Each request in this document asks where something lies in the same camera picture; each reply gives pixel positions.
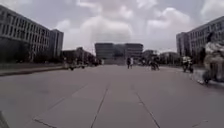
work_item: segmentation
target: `pedestrian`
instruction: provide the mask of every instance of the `pedestrian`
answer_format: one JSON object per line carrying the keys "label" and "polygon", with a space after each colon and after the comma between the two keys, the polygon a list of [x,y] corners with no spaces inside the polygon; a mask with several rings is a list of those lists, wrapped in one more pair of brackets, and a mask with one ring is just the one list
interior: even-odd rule
{"label": "pedestrian", "polygon": [[128,66],[128,69],[130,68],[130,64],[131,64],[131,60],[130,60],[130,58],[127,58],[127,66]]}
{"label": "pedestrian", "polygon": [[131,58],[131,65],[130,65],[131,69],[132,69],[132,66],[133,66],[133,65],[134,65],[134,59]]}

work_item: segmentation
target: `scooter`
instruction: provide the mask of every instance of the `scooter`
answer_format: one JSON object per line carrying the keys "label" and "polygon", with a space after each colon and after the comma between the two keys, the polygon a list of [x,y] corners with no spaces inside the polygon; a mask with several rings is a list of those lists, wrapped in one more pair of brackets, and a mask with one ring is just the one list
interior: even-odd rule
{"label": "scooter", "polygon": [[151,70],[159,70],[159,66],[157,63],[151,63]]}
{"label": "scooter", "polygon": [[210,64],[210,70],[205,71],[205,73],[202,75],[203,81],[206,85],[212,80],[215,82],[224,82],[224,76],[223,74],[219,73],[219,68],[217,63],[211,63]]}
{"label": "scooter", "polygon": [[184,66],[183,66],[183,71],[184,71],[184,72],[187,72],[187,70],[189,70],[190,73],[194,73],[194,68],[193,68],[193,64],[192,64],[191,61],[190,61],[190,62],[187,62],[187,63],[184,64]]}

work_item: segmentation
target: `paved ground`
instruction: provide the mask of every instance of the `paved ground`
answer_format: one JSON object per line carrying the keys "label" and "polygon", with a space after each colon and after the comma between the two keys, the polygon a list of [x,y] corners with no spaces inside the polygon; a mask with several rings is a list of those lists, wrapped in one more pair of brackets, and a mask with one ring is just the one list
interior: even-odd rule
{"label": "paved ground", "polygon": [[0,78],[10,128],[223,128],[224,90],[175,68],[122,66]]}

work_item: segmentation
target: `rider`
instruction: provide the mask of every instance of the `rider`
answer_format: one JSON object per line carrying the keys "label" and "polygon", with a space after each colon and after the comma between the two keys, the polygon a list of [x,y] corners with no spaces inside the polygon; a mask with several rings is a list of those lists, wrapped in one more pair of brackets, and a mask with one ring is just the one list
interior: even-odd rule
{"label": "rider", "polygon": [[187,67],[188,64],[191,63],[191,58],[189,56],[184,56],[182,63],[183,63],[183,66]]}
{"label": "rider", "polygon": [[154,66],[156,69],[159,70],[159,65],[158,65],[158,63],[157,63],[157,58],[156,58],[156,57],[153,57],[153,58],[152,58],[151,66]]}
{"label": "rider", "polygon": [[201,59],[204,62],[204,66],[207,72],[211,73],[211,63],[217,63],[219,65],[218,71],[222,71],[221,64],[224,62],[224,59],[221,55],[221,52],[224,51],[223,46],[219,43],[215,43],[213,40],[214,33],[210,33],[207,37],[207,44],[205,48],[201,51]]}

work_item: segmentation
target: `sky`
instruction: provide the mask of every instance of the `sky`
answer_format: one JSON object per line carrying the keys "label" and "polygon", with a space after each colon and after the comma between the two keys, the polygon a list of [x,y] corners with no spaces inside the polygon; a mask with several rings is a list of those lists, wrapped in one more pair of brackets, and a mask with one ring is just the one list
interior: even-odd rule
{"label": "sky", "polygon": [[0,0],[0,4],[64,32],[63,49],[94,43],[142,43],[176,51],[176,34],[224,15],[224,0]]}

